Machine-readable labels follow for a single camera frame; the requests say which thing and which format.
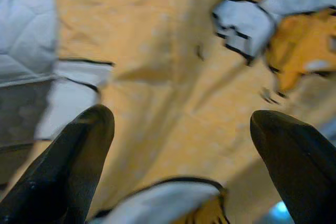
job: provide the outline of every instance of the yellow blanket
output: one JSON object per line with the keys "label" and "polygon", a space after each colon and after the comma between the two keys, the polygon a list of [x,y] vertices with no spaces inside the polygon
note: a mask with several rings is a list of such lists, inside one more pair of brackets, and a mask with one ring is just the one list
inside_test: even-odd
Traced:
{"label": "yellow blanket", "polygon": [[336,112],[334,81],[304,78],[289,99],[260,93],[273,74],[223,47],[211,11],[221,0],[57,0],[60,58],[113,61],[102,103],[115,116],[91,215],[162,178],[202,176],[225,184],[259,156],[249,118],[279,110],[315,126]]}

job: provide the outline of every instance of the yellow bedsheet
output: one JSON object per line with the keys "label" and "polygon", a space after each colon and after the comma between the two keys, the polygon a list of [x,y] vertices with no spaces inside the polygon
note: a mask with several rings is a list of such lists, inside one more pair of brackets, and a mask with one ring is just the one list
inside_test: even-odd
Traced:
{"label": "yellow bedsheet", "polygon": [[249,135],[253,111],[275,109],[315,126],[336,112],[334,81],[304,78],[280,104],[260,97],[274,76],[251,67],[214,35],[220,0],[57,0],[60,58],[113,61],[102,103],[115,116],[91,214],[129,192],[177,175],[222,184],[259,156]]}

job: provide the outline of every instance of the white quilted fabric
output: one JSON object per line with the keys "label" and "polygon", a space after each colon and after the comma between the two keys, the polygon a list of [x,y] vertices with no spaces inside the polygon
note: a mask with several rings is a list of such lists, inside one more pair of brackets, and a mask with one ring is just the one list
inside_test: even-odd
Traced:
{"label": "white quilted fabric", "polygon": [[54,0],[0,0],[0,147],[32,142],[56,60]]}

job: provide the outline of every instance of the cartoon print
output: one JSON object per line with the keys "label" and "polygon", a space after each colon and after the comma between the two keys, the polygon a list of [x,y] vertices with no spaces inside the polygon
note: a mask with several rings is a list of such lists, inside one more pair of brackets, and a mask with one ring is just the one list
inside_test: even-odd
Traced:
{"label": "cartoon print", "polygon": [[[336,0],[223,0],[213,22],[225,46],[250,65],[266,53],[285,97],[300,77],[336,70]],[[263,93],[263,98],[272,100]]]}
{"label": "cartoon print", "polygon": [[102,223],[225,224],[229,223],[224,214],[225,196],[226,190],[212,180],[172,178],[125,197],[104,211]]}

